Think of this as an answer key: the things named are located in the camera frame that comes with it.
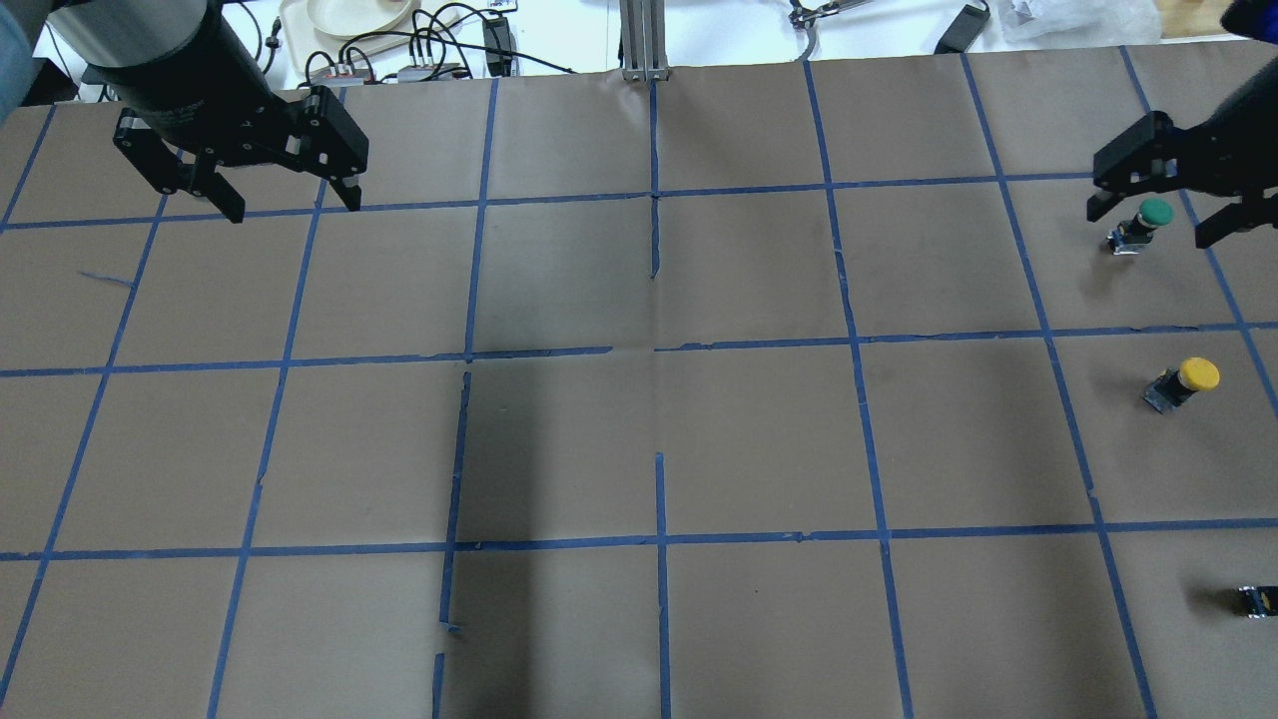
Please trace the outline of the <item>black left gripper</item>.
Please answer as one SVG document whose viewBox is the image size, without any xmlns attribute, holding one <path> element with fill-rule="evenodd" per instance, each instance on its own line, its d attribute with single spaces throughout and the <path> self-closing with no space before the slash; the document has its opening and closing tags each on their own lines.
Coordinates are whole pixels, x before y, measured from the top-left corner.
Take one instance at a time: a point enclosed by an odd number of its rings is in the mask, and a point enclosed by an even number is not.
<svg viewBox="0 0 1278 719">
<path fill-rule="evenodd" d="M 326 86 L 273 95 L 220 1 L 60 1 L 50 24 L 133 110 L 120 111 L 112 143 L 155 192 L 187 192 L 242 223 L 245 201 L 219 158 L 184 161 L 165 140 L 243 143 L 256 163 L 323 178 L 348 211 L 363 206 L 369 137 Z"/>
</svg>

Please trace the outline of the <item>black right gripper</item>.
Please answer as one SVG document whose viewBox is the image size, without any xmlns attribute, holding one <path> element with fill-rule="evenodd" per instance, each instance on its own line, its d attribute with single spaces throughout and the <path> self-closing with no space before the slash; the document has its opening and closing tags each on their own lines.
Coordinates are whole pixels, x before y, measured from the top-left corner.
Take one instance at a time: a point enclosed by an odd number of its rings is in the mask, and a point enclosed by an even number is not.
<svg viewBox="0 0 1278 719">
<path fill-rule="evenodd" d="M 1205 119 L 1182 132 L 1164 111 L 1146 112 L 1091 155 L 1088 222 L 1146 193 L 1238 195 L 1195 225 L 1199 250 L 1236 232 L 1277 223 L 1277 61 L 1266 63 Z"/>
</svg>

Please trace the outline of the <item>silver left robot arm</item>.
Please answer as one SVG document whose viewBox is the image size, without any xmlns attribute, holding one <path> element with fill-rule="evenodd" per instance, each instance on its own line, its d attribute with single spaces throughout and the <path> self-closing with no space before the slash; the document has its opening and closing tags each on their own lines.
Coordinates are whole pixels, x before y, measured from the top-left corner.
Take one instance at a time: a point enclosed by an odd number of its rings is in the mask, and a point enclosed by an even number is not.
<svg viewBox="0 0 1278 719">
<path fill-rule="evenodd" d="M 240 223 L 245 201 L 221 169 L 275 165 L 323 178 L 360 209 L 369 140 L 334 89 L 282 100 L 219 1 L 5 1 L 3 114 L 35 82 L 35 46 L 55 29 L 123 101 L 111 140 L 157 193 L 188 193 Z"/>
</svg>

